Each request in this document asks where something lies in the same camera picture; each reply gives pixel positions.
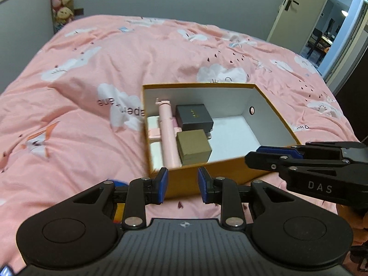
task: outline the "chair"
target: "chair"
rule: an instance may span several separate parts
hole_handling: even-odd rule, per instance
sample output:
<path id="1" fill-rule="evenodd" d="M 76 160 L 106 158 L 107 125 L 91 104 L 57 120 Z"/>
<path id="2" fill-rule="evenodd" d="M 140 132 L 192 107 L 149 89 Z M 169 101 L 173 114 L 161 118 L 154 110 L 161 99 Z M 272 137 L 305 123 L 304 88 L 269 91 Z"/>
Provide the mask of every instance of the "chair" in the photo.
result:
<path id="1" fill-rule="evenodd" d="M 314 50 L 316 50 L 320 54 L 323 51 L 321 48 L 318 47 L 318 44 L 319 44 L 319 42 L 322 38 L 322 35 L 323 35 L 322 31 L 320 31 L 318 29 L 313 30 L 313 33 L 310 36 L 310 38 L 308 40 L 308 44 L 307 44 L 307 46 L 310 47 L 310 50 L 309 50 L 308 55 L 307 55 L 307 59 L 312 55 Z"/>

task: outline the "white door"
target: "white door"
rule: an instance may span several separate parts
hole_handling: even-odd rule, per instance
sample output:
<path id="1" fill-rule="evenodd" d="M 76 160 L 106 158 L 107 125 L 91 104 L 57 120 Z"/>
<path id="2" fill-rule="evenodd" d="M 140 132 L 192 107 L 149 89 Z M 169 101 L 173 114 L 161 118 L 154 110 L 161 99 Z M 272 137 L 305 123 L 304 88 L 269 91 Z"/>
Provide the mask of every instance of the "white door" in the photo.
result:
<path id="1" fill-rule="evenodd" d="M 327 0 L 284 0 L 267 41 L 300 54 Z"/>

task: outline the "small square box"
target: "small square box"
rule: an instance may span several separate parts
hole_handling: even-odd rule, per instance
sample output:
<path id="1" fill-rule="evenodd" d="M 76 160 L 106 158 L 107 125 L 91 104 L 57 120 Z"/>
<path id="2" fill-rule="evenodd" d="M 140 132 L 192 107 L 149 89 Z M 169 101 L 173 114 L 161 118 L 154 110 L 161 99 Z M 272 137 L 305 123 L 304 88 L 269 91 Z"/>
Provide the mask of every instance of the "small square box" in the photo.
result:
<path id="1" fill-rule="evenodd" d="M 213 120 L 203 104 L 177 105 L 175 117 L 183 131 L 202 129 L 209 133 L 213 128 Z"/>
<path id="2" fill-rule="evenodd" d="M 179 132 L 176 136 L 176 143 L 183 165 L 207 163 L 212 152 L 202 129 Z"/>

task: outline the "pink duvet cover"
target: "pink duvet cover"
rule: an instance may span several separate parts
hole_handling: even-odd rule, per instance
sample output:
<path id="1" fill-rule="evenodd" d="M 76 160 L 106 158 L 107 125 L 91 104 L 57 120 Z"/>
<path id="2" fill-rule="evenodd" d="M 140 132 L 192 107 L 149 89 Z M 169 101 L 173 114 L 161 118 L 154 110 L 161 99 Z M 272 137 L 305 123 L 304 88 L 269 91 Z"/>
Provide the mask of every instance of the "pink duvet cover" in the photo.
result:
<path id="1" fill-rule="evenodd" d="M 302 143 L 357 140 L 313 65 L 287 49 L 175 20 L 75 21 L 0 96 L 0 266 L 24 267 L 15 234 L 29 216 L 106 179 L 147 174 L 141 86 L 174 82 L 256 83 Z M 286 188 L 277 174 L 263 179 Z M 147 206 L 148 221 L 219 214 L 200 197 Z"/>

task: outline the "black gift box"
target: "black gift box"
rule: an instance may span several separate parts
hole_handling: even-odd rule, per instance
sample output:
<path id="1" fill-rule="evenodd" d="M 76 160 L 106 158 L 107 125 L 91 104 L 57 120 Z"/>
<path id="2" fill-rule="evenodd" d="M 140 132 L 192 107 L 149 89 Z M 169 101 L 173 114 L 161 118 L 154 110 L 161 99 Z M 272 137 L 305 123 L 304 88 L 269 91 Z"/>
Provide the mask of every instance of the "black gift box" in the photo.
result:
<path id="1" fill-rule="evenodd" d="M 213 128 L 213 120 L 205 105 L 177 105 L 175 117 L 183 131 L 202 129 L 209 133 Z"/>

